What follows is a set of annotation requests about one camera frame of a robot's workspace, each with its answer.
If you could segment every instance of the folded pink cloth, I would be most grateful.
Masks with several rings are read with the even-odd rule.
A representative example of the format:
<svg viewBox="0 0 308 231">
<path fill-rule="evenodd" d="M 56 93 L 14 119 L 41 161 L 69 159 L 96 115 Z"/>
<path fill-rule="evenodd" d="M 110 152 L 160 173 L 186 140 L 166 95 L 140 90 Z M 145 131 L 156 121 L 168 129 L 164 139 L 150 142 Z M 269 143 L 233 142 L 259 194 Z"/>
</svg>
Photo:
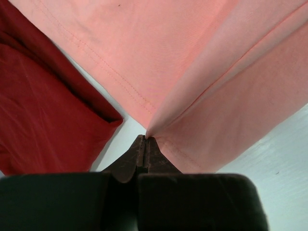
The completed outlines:
<svg viewBox="0 0 308 231">
<path fill-rule="evenodd" d="M 308 103 L 307 0 L 11 0 L 155 136 L 215 171 Z"/>
</svg>

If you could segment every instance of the red cloth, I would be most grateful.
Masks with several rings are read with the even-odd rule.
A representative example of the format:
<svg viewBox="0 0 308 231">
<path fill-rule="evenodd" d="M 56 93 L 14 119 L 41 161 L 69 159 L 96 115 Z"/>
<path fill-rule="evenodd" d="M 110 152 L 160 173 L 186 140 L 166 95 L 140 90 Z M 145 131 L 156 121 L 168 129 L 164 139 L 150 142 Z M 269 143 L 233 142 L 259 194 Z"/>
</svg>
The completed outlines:
<svg viewBox="0 0 308 231">
<path fill-rule="evenodd" d="M 88 171 L 120 114 L 53 43 L 0 1 L 0 170 Z"/>
</svg>

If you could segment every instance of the pink fabric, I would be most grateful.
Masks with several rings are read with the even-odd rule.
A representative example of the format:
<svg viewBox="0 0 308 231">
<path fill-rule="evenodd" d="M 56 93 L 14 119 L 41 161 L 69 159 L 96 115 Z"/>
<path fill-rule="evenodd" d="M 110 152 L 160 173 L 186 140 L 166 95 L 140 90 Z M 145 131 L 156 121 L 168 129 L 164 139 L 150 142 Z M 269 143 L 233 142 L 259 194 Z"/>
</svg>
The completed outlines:
<svg viewBox="0 0 308 231">
<path fill-rule="evenodd" d="M 308 103 L 307 0 L 11 0 L 155 136 L 215 171 Z"/>
</svg>

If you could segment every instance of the garment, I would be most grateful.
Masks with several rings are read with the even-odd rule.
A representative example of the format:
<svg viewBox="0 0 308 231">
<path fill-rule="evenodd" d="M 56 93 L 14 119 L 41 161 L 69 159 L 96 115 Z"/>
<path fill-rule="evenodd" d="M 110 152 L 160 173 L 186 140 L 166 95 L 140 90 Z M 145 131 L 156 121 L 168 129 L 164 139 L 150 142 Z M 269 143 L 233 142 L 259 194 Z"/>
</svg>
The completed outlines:
<svg viewBox="0 0 308 231">
<path fill-rule="evenodd" d="M 154 136 L 215 171 L 308 103 L 307 0 L 11 0 Z"/>
<path fill-rule="evenodd" d="M 0 170 L 88 171 L 121 122 L 55 45 L 0 1 Z"/>
</svg>

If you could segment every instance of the folded red cloth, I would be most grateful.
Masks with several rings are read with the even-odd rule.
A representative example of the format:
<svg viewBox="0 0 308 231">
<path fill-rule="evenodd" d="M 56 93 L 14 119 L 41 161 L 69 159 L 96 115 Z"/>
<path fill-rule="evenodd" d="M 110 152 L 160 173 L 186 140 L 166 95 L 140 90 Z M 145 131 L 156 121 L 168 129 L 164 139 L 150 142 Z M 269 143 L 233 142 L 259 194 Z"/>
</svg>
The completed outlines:
<svg viewBox="0 0 308 231">
<path fill-rule="evenodd" d="M 88 171 L 120 114 L 56 46 L 0 1 L 0 170 Z"/>
</svg>

